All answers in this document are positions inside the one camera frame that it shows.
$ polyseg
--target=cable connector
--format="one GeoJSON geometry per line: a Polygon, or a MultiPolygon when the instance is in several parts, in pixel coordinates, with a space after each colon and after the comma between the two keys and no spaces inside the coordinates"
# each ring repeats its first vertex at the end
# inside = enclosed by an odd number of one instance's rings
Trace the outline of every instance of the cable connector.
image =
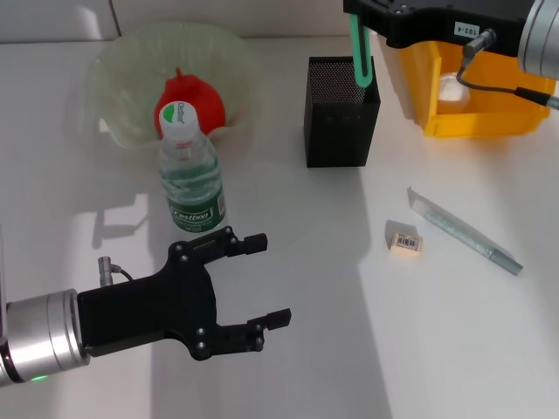
{"type": "Polygon", "coordinates": [[[471,64],[478,53],[487,48],[491,48],[495,42],[497,42],[497,34],[495,31],[493,29],[485,29],[477,38],[467,45],[464,45],[462,55],[464,58],[468,58],[471,64]]]}
{"type": "Polygon", "coordinates": [[[128,281],[133,280],[132,277],[120,266],[117,264],[111,264],[111,258],[109,256],[100,257],[97,259],[97,263],[99,264],[99,282],[101,288],[113,284],[113,273],[121,273],[128,281]]]}

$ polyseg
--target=label sticker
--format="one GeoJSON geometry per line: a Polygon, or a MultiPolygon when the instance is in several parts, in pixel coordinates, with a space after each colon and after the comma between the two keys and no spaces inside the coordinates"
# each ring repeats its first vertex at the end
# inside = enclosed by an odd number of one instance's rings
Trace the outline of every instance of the label sticker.
{"type": "Polygon", "coordinates": [[[475,39],[480,35],[480,27],[475,24],[456,22],[454,24],[454,35],[475,39]]]}
{"type": "Polygon", "coordinates": [[[182,205],[170,199],[168,202],[175,224],[190,233],[204,233],[211,230],[225,217],[225,199],[222,189],[211,199],[198,205],[182,205]]]}
{"type": "Polygon", "coordinates": [[[184,105],[186,102],[169,103],[163,109],[163,119],[171,125],[184,125],[184,105]]]}
{"type": "Polygon", "coordinates": [[[414,236],[406,236],[404,234],[398,234],[398,237],[394,245],[399,247],[404,247],[405,249],[410,249],[411,251],[419,251],[419,245],[421,241],[414,236]]]}

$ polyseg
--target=clear plastic bowl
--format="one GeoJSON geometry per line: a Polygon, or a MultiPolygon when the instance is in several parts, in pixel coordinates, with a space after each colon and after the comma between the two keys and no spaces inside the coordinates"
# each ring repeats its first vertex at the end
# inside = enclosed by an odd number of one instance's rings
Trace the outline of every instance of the clear plastic bowl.
{"type": "Polygon", "coordinates": [[[158,143],[153,112],[177,67],[211,84],[221,96],[227,128],[214,133],[222,136],[252,123],[259,75],[242,39],[208,24],[152,24],[110,42],[86,77],[89,105],[119,146],[158,143]]]}

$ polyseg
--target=white wall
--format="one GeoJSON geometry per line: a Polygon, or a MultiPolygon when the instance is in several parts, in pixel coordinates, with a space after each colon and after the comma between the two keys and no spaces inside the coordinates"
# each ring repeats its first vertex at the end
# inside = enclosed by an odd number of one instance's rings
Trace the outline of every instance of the white wall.
{"type": "MultiPolygon", "coordinates": [[[[123,34],[160,21],[205,22],[243,37],[348,35],[342,0],[114,0],[123,34]]],[[[0,1],[0,43],[113,39],[109,0],[0,1]]]]}
{"type": "Polygon", "coordinates": [[[160,20],[217,24],[242,37],[348,35],[342,0],[114,0],[122,34],[160,20]]]}
{"type": "Polygon", "coordinates": [[[0,43],[116,38],[108,0],[2,0],[0,43]]]}

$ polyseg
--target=eraser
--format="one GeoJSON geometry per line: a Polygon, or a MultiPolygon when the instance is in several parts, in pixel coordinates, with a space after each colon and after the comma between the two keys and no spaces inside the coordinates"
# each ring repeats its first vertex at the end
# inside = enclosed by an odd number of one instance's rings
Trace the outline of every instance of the eraser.
{"type": "Polygon", "coordinates": [[[390,251],[404,256],[419,256],[423,247],[423,238],[405,233],[394,233],[390,251]]]}

